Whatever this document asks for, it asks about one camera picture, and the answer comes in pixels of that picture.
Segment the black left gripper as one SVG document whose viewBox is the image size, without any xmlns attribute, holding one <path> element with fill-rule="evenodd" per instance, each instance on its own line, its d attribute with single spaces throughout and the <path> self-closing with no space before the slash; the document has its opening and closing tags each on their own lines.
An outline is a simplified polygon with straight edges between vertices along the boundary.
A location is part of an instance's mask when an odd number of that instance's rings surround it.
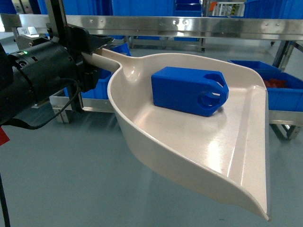
<svg viewBox="0 0 303 227">
<path fill-rule="evenodd" d="M 79 87 L 81 92 L 94 89 L 99 80 L 99 69 L 87 63 L 82 54 L 92 54 L 111 44 L 114 38 L 90 35 L 87 29 L 71 25 L 50 27 L 49 31 L 47 90 L 55 93 L 68 86 Z"/>
</svg>

